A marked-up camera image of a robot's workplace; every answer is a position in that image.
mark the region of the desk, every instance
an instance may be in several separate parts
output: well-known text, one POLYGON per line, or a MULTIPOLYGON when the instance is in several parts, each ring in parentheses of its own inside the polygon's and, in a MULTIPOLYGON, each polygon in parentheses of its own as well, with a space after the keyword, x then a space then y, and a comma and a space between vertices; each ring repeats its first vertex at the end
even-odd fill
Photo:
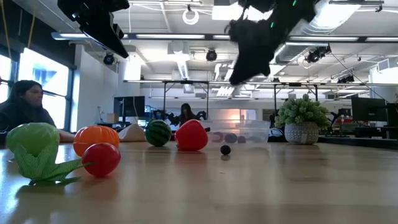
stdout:
MULTIPOLYGON (((111 177, 29 187, 0 150, 0 223, 396 223, 398 154, 318 143, 176 153, 120 145, 111 177)), ((76 158, 60 146, 58 162, 76 158)))

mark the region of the woman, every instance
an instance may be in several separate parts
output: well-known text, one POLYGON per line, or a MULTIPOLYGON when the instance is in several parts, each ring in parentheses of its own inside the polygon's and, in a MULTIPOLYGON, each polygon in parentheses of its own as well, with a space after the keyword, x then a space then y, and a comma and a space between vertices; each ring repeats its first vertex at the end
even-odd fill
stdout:
MULTIPOLYGON (((22 80, 12 86, 9 98, 0 103, 0 131, 5 131, 0 144, 4 144, 8 131, 21 124, 48 123, 55 126, 49 112, 43 108, 42 100, 42 86, 35 81, 22 80)), ((72 142, 75 138, 65 131, 59 132, 63 142, 72 142)))
POLYGON ((195 119, 195 115, 192 113, 191 106, 188 103, 184 103, 181 106, 180 127, 191 119, 195 119))

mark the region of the green plant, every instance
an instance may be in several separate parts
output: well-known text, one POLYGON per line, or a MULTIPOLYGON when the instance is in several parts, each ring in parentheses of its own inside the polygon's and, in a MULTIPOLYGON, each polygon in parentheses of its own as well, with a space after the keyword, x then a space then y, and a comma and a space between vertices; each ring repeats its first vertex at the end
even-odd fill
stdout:
POLYGON ((303 122, 315 122, 319 128, 327 128, 330 124, 326 113, 328 110, 318 101, 311 101, 307 94, 302 99, 289 99, 279 109, 275 119, 278 128, 286 124, 300 124, 303 122))

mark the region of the black ball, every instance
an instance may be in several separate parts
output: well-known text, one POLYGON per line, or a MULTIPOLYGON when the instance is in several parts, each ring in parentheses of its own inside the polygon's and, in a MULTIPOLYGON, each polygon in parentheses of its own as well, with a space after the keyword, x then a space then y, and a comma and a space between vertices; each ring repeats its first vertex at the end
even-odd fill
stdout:
POLYGON ((221 153, 223 154, 223 155, 228 155, 228 154, 230 154, 231 153, 231 148, 229 147, 229 146, 222 146, 221 148, 220 148, 220 151, 221 151, 221 153))
POLYGON ((238 140, 238 137, 236 134, 229 133, 225 135, 224 140, 227 143, 235 143, 238 140))
POLYGON ((244 136, 239 136, 238 143, 246 143, 246 138, 244 136))

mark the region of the striped green ball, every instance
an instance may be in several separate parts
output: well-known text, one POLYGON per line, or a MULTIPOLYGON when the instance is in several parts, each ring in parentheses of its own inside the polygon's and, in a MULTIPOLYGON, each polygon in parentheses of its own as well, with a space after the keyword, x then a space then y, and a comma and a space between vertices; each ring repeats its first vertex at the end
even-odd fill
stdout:
POLYGON ((162 120, 153 120, 148 123, 145 130, 147 142, 153 146, 164 146, 172 137, 170 126, 162 120))

